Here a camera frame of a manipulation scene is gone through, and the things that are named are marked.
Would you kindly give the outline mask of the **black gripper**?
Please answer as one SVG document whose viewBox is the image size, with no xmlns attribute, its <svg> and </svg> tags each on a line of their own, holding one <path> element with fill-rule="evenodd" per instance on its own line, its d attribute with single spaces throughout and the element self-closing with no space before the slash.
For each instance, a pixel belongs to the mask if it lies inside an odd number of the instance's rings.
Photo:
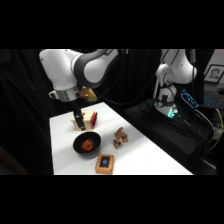
<svg viewBox="0 0 224 224">
<path fill-rule="evenodd" d="M 86 126 L 85 126 L 85 120 L 84 120 L 84 117 L 82 115 L 82 112 L 81 112 L 81 104 L 78 100 L 74 100 L 71 102 L 71 106 L 72 106 L 72 110 L 73 110 L 73 113 L 74 113 L 74 117 L 75 117 L 75 120 L 76 120 L 76 124 L 77 124 L 77 129 L 80 129 L 80 130 L 86 130 Z"/>
</svg>

